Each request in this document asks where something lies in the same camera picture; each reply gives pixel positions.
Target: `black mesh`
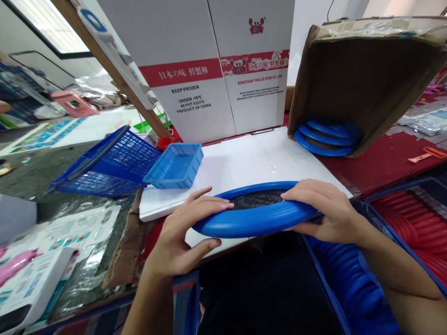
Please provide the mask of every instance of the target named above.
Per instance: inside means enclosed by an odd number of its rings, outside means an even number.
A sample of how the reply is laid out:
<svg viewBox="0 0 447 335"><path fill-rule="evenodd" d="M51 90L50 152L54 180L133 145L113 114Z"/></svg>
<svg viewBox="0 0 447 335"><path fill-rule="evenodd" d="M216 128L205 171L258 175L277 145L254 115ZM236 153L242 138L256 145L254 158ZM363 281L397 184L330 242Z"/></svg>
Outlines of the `black mesh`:
<svg viewBox="0 0 447 335"><path fill-rule="evenodd" d="M286 190L266 190L241 195L230 199L230 202L234 203L234 208L231 210L256 208L281 202L283 199L280 195L285 191Z"/></svg>

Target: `red cup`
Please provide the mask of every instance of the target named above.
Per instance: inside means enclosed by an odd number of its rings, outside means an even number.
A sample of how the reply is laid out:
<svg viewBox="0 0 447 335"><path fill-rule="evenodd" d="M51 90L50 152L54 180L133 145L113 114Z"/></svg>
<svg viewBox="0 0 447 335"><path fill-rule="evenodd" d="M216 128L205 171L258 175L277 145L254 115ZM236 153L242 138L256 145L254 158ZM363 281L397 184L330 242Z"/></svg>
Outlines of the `red cup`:
<svg viewBox="0 0 447 335"><path fill-rule="evenodd" d="M169 144L174 143L174 140L170 137L163 137L157 142L157 149L164 152Z"/></svg>

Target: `finger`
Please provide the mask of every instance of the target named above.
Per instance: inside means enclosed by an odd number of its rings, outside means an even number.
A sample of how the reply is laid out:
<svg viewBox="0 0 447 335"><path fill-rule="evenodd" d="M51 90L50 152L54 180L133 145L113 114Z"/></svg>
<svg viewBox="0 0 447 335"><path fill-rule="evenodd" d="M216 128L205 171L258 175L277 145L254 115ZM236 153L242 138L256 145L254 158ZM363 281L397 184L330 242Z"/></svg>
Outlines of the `finger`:
<svg viewBox="0 0 447 335"><path fill-rule="evenodd" d="M297 233L306 234L309 236L316 237L315 235L318 234L318 231L321 229L321 225L318 225L313 222L302 222L294 227L292 227L290 230L296 231Z"/></svg>
<svg viewBox="0 0 447 335"><path fill-rule="evenodd" d="M218 198L218 197L207 197L207 196L202 196L200 198L198 198L196 201L217 201L217 202L230 202L230 200L228 199L223 199L223 198Z"/></svg>
<svg viewBox="0 0 447 335"><path fill-rule="evenodd" d="M304 202L327 216L335 215L337 213L337 207L334 206L333 201L315 191L293 188L286 193L282 193L281 198L284 200Z"/></svg>
<svg viewBox="0 0 447 335"><path fill-rule="evenodd" d="M198 191L195 191L195 192L191 193L189 195L189 197L186 198L186 200L183 203L183 205L187 205L187 204L193 202L195 199L200 198L202 195L204 195L205 193L208 193L212 189L213 189L212 186L208 186L207 188L202 188L202 189L200 189Z"/></svg>
<svg viewBox="0 0 447 335"><path fill-rule="evenodd" d="M178 233L184 234L186 230L194 226L198 221L232 208L234 208L234 204L226 202L205 201L193 203L185 207L182 213L180 213L182 219L179 223Z"/></svg>
<svg viewBox="0 0 447 335"><path fill-rule="evenodd" d="M178 257L177 262L182 267L182 272L189 272L194 268L207 253L222 245L220 239L209 238L200 241L191 250Z"/></svg>
<svg viewBox="0 0 447 335"><path fill-rule="evenodd" d="M339 189L334 184L319 181L316 179L304 179L299 181L293 189L308 189L324 195L326 198L332 198L334 192L339 192Z"/></svg>

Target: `cardboard box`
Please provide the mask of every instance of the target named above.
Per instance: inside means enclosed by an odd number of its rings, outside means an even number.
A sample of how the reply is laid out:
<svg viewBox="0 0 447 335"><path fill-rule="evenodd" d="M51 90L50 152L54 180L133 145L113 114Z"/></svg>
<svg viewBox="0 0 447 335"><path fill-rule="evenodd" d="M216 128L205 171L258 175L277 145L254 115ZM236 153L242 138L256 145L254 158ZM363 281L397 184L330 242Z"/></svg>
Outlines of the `cardboard box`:
<svg viewBox="0 0 447 335"><path fill-rule="evenodd" d="M368 149L417 101L447 60L447 18L332 22L309 30L288 136L313 116L353 123Z"/></svg>
<svg viewBox="0 0 447 335"><path fill-rule="evenodd" d="M98 2L183 141L236 135L206 0Z"/></svg>
<svg viewBox="0 0 447 335"><path fill-rule="evenodd" d="M295 0L208 0L236 132L284 120Z"/></svg>

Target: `wall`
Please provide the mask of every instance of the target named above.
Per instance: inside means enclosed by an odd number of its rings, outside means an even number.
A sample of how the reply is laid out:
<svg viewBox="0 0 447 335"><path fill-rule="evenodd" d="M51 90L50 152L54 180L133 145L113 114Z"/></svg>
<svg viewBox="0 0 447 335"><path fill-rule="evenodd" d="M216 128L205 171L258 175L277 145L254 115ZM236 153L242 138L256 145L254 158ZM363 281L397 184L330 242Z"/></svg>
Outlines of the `wall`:
<svg viewBox="0 0 447 335"><path fill-rule="evenodd" d="M75 77L91 75L102 69L94 57L60 60L2 1L0 1L0 50L6 54L27 50L39 51ZM73 81L66 73L39 55L17 56L17 60L27 66L41 69L59 86L66 87Z"/></svg>
<svg viewBox="0 0 447 335"><path fill-rule="evenodd" d="M301 62L304 43L311 25L321 25L327 21L327 11L332 0L296 0L293 16L292 39L290 43L289 72L287 86L295 86L298 68ZM329 12L329 21L335 21L342 17L355 19L357 6L366 7L368 0L334 0Z"/></svg>
<svg viewBox="0 0 447 335"><path fill-rule="evenodd" d="M440 15L447 6L446 0L372 0L363 17Z"/></svg>
<svg viewBox="0 0 447 335"><path fill-rule="evenodd" d="M440 15L446 6L445 0L419 0L416 1L412 15Z"/></svg>

